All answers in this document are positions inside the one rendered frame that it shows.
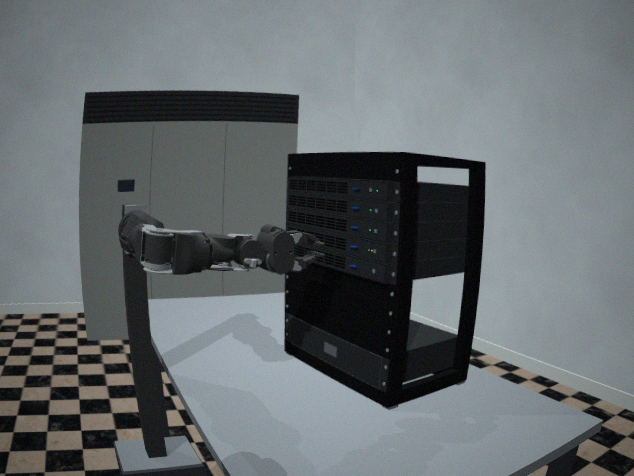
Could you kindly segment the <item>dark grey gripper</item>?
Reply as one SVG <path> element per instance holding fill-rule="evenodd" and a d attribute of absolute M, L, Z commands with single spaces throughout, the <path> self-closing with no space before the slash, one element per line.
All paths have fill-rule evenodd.
<path fill-rule="evenodd" d="M 325 246 L 325 243 L 311 234 L 296 230 L 286 231 L 274 225 L 266 224 L 261 227 L 256 241 L 265 249 L 265 260 L 259 267 L 275 274 L 300 272 L 319 257 L 325 256 L 323 253 L 308 250 L 305 256 L 294 257 L 294 246 L 303 245 L 306 241 L 318 247 Z"/>

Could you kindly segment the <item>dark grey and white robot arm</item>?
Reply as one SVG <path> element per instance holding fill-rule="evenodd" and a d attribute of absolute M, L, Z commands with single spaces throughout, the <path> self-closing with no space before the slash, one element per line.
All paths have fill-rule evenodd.
<path fill-rule="evenodd" d="M 125 253 L 132 254 L 145 267 L 143 270 L 150 273 L 182 275 L 201 273 L 205 269 L 251 271 L 249 268 L 260 266 L 265 258 L 263 245 L 252 240 L 251 234 L 219 235 L 164 229 L 163 223 L 147 214 L 146 205 L 126 205 L 118 232 Z M 241 268 L 233 268 L 231 261 Z"/>

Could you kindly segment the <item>black server rack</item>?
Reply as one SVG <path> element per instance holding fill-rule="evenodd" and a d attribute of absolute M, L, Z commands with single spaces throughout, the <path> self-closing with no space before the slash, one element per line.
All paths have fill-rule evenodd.
<path fill-rule="evenodd" d="M 417 165 L 469 169 L 469 186 L 417 183 Z M 285 352 L 388 410 L 465 383 L 484 215 L 485 162 L 288 154 L 286 231 L 325 243 L 294 246 L 294 257 L 308 250 L 325 257 L 285 274 Z M 411 320 L 413 280 L 457 273 L 464 273 L 458 335 Z"/>

